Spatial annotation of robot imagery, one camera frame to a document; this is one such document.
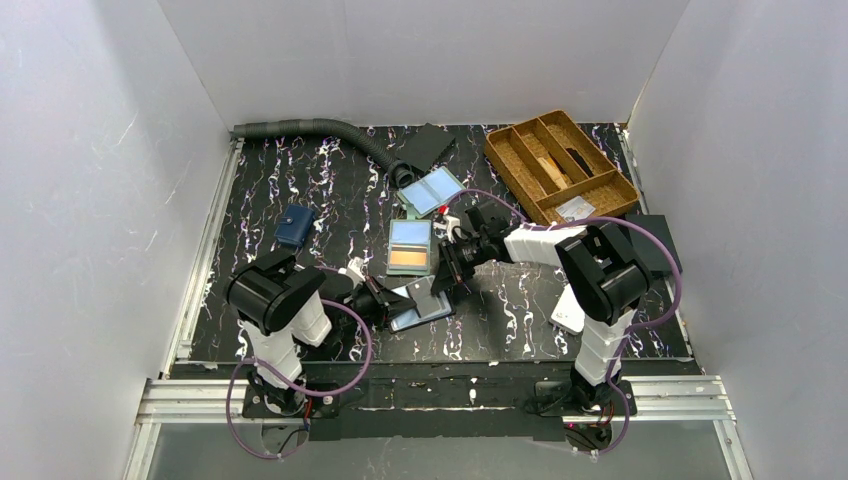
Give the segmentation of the black card holder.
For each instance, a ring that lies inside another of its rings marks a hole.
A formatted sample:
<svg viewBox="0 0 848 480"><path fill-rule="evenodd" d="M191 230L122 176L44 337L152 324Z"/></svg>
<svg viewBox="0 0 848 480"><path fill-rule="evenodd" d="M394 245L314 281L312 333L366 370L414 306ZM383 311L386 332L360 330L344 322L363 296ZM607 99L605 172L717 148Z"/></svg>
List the black card holder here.
<svg viewBox="0 0 848 480"><path fill-rule="evenodd" d="M432 295L430 280L430 277L422 278L392 290L393 293L414 300L416 306L403 311L390 321L391 333L402 332L454 314L455 309L445 292Z"/></svg>

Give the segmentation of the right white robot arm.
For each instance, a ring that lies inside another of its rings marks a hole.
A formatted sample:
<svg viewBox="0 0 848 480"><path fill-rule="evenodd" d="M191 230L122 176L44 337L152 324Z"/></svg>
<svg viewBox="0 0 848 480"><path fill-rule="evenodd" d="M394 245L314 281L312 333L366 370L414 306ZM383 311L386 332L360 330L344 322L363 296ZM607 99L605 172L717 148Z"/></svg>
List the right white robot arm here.
<svg viewBox="0 0 848 480"><path fill-rule="evenodd" d="M438 246L432 294L466 283L490 261L559 268L585 316L572 383L586 391L613 383L632 312L652 283L650 269L623 232L630 222L590 217L545 227L486 216L477 207L467 215L470 229Z"/></svg>

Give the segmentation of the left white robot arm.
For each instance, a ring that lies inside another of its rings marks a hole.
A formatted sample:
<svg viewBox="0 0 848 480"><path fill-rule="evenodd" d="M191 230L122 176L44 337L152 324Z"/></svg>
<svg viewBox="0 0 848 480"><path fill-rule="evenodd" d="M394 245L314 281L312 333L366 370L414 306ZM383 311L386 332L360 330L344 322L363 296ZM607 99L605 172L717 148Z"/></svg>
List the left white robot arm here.
<svg viewBox="0 0 848 480"><path fill-rule="evenodd" d="M371 327L389 321L417 304L364 275L353 263L341 269L299 267L293 251L281 248L257 257L229 277L223 293L248 333L263 382L309 396L339 395L355 386L373 359ZM366 337L366 356L348 384L330 391L308 389L295 342L318 347L333 329L327 307L351 316Z"/></svg>

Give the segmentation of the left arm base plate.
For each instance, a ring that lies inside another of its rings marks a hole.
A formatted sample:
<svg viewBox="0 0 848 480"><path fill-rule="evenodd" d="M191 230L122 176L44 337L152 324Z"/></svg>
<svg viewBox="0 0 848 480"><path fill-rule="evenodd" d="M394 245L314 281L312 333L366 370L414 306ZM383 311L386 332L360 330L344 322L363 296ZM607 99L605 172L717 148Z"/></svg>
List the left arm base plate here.
<svg viewBox="0 0 848 480"><path fill-rule="evenodd" d="M257 389L249 384L245 389L241 416L247 419L331 419L339 415L339 405L338 396L333 396L326 403L323 397L309 397L286 390L278 398L272 390L264 387Z"/></svg>

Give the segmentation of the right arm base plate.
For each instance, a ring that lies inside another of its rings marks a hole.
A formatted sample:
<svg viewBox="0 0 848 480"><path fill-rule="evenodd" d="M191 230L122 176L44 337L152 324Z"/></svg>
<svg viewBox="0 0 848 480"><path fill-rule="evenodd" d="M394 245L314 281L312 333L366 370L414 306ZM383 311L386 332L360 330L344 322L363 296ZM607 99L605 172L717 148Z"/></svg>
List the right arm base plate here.
<svg viewBox="0 0 848 480"><path fill-rule="evenodd" d="M530 397L524 402L526 413L545 417L587 417L598 423L623 418L626 410L636 415L638 407L632 385L620 381L620 392L602 382L595 387L573 386L570 381L536 382Z"/></svg>

